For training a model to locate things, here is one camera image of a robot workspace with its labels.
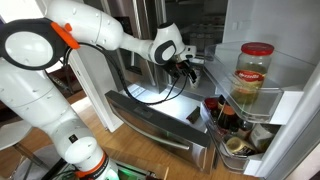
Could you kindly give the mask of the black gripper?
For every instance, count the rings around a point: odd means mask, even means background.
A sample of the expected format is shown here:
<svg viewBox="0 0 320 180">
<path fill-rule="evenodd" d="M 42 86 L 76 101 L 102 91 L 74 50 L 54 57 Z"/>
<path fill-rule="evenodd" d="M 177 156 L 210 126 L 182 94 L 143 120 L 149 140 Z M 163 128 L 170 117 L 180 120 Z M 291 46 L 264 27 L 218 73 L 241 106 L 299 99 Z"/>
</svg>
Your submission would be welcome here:
<svg viewBox="0 0 320 180">
<path fill-rule="evenodd" d="M 163 66 L 163 69 L 174 79 L 178 79 L 181 75 L 183 75 L 188 76 L 192 83 L 196 82 L 197 75 L 195 71 L 190 68 L 188 61 L 168 61 Z"/>
</svg>

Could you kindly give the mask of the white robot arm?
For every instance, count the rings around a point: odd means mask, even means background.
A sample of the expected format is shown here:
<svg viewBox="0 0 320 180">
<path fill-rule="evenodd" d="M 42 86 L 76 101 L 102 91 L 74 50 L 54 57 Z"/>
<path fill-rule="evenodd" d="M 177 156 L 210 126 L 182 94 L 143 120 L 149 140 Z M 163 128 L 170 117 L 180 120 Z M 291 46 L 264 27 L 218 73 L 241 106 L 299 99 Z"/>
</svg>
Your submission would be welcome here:
<svg viewBox="0 0 320 180">
<path fill-rule="evenodd" d="M 164 23 L 153 40 L 124 32 L 119 21 L 74 0 L 53 0 L 42 18 L 20 19 L 0 29 L 0 98 L 30 125 L 44 131 L 80 180 L 119 180 L 117 165 L 45 73 L 82 44 L 104 51 L 122 48 L 165 65 L 171 59 L 195 79 L 187 64 L 196 48 L 183 43 L 177 26 Z"/>
</svg>

